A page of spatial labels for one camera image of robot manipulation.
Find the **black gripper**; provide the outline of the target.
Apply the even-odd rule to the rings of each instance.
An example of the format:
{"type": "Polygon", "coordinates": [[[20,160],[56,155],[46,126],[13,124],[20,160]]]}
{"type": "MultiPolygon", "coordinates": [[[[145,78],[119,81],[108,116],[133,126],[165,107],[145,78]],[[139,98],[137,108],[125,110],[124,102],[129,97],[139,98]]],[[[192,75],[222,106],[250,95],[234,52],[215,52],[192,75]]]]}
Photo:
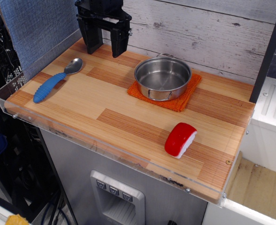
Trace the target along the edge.
{"type": "Polygon", "coordinates": [[[127,50],[132,17],[126,13],[122,0],[77,0],[77,20],[88,54],[103,45],[102,30],[110,30],[112,56],[127,50]]]}

